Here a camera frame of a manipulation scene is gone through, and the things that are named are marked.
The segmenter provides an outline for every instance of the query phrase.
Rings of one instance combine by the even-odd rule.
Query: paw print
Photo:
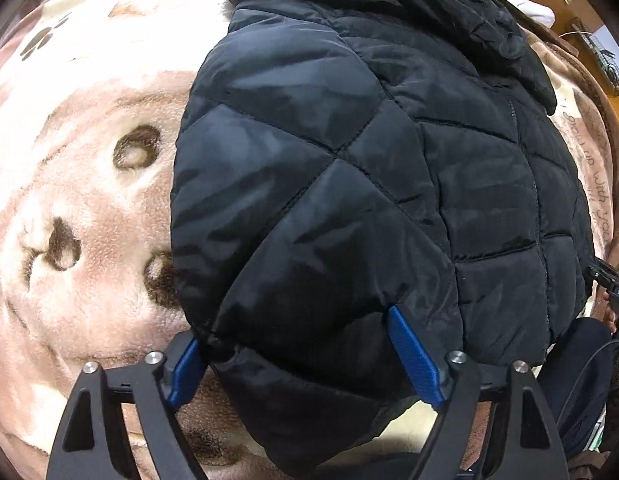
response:
[[[25,61],[28,57],[32,56],[32,53],[37,48],[43,48],[51,39],[52,39],[52,30],[53,28],[59,28],[61,25],[70,18],[71,12],[67,13],[63,16],[59,23],[57,23],[54,27],[45,27],[42,30],[39,30],[36,35],[27,43],[26,47],[21,52],[21,61]]]

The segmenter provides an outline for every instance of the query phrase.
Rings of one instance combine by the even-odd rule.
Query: metal bolt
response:
[[[145,362],[148,365],[157,365],[161,361],[163,361],[163,352],[154,351],[145,356]]]
[[[98,363],[96,361],[90,361],[89,363],[85,363],[83,366],[83,371],[87,374],[93,374],[98,370]]]
[[[465,352],[461,352],[460,350],[452,350],[449,352],[449,360],[456,365],[462,365],[465,361],[467,361],[467,354],[465,354]]]
[[[529,365],[525,361],[514,361],[513,369],[520,374],[526,374],[529,372]]]

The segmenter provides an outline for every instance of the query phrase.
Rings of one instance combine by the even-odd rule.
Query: fleece blanket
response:
[[[85,362],[129,364],[187,329],[170,263],[174,141],[194,75],[231,13],[226,0],[46,0],[2,43],[0,444],[24,480],[45,477]],[[543,41],[530,37],[537,49]],[[605,103],[541,58],[563,99],[553,120],[589,190],[597,254],[609,255],[619,143]],[[590,302],[584,314],[593,310]],[[134,408],[124,412],[141,476],[157,479]],[[334,462],[418,450],[434,418],[417,403]],[[286,478],[211,372],[178,420],[210,479]]]

